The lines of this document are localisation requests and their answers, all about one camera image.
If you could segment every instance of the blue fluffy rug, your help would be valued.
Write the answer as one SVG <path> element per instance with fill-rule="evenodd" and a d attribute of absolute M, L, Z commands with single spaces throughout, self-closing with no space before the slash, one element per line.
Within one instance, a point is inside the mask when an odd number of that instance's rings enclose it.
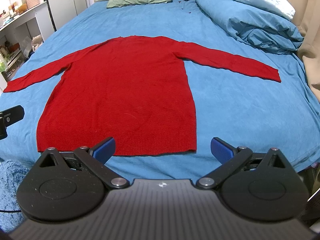
<path fill-rule="evenodd" d="M 0 163 L 0 210 L 19 210 L 16 192 L 29 169 L 22 163 L 7 160 Z M 15 229 L 24 217 L 22 213 L 0 212 L 0 228 L 4 232 Z"/>

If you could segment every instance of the red sweater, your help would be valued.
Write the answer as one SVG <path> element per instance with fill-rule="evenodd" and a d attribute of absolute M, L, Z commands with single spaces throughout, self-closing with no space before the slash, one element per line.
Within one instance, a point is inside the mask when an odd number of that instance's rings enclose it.
<path fill-rule="evenodd" d="M 115 155 L 196 150 L 196 110 L 183 59 L 281 82 L 253 59 L 166 37 L 115 38 L 71 53 L 8 83 L 22 90 L 64 70 L 37 127 L 38 151 L 92 147 L 108 136 Z"/>

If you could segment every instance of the curtain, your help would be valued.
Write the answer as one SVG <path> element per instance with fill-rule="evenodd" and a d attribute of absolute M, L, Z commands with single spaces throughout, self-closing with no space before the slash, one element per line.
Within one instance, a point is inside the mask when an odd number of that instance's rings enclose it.
<path fill-rule="evenodd" d="M 297 55 L 303 61 L 308 85 L 320 101 L 320 0 L 288 0 L 296 13 L 292 22 L 304 41 Z"/>

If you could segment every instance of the metal screw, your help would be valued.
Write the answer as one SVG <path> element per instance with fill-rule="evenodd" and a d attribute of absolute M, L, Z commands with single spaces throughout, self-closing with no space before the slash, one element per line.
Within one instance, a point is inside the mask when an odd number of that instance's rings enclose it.
<path fill-rule="evenodd" d="M 111 184 L 114 186 L 123 186 L 127 183 L 127 180 L 125 178 L 114 178 L 111 180 Z"/>
<path fill-rule="evenodd" d="M 199 183 L 202 186 L 211 186 L 214 184 L 214 179 L 204 177 L 204 178 L 199 179 Z"/>

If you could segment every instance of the white desk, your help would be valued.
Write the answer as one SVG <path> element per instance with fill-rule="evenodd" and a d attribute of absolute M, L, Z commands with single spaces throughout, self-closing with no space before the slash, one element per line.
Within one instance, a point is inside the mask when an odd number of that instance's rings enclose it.
<path fill-rule="evenodd" d="M 29 31 L 25 23 L 33 18 L 36 18 L 40 33 L 45 41 L 52 33 L 54 33 L 47 2 L 42 2 L 37 6 L 34 6 L 25 13 L 16 17 L 6 26 L 2 27 L 0 29 L 0 38 L 6 36 L 7 41 L 11 44 L 18 42 L 21 46 L 21 42 L 25 37 L 29 36 Z"/>

